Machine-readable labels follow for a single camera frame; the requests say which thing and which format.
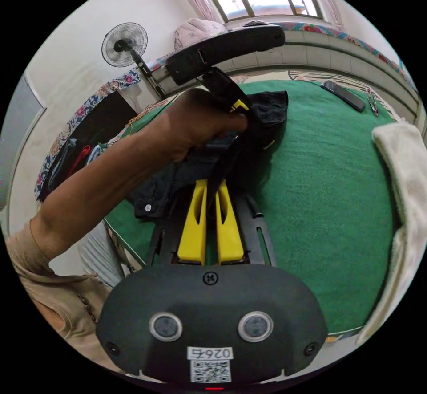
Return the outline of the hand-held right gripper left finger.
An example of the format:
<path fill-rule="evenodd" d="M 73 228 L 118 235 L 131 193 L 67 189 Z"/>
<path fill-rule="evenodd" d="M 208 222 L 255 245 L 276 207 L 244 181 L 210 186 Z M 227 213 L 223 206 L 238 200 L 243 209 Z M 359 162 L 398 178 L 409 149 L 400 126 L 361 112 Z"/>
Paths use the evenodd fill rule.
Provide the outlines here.
<path fill-rule="evenodd" d="M 181 262 L 204 265 L 207 230 L 207 180 L 196 181 L 177 256 Z"/>

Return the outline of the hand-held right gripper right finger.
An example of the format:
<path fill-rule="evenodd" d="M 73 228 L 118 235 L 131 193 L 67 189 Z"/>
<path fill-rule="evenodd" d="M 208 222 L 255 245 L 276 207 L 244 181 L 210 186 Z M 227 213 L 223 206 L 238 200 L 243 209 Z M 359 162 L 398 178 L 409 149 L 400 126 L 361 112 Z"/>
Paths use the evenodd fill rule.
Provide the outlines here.
<path fill-rule="evenodd" d="M 244 250 L 225 180 L 215 194 L 215 212 L 219 264 L 241 261 Z"/>

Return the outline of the person's left hand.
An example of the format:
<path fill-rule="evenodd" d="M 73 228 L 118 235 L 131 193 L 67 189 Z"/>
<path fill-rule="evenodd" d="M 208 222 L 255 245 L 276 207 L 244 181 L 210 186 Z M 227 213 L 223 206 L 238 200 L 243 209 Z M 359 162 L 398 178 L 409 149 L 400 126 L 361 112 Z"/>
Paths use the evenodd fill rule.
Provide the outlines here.
<path fill-rule="evenodd" d="M 214 138 L 229 132 L 241 133 L 248 126 L 245 115 L 226 112 L 211 93 L 200 88 L 181 94 L 158 120 L 173 162 L 182 161 L 190 150 Z"/>

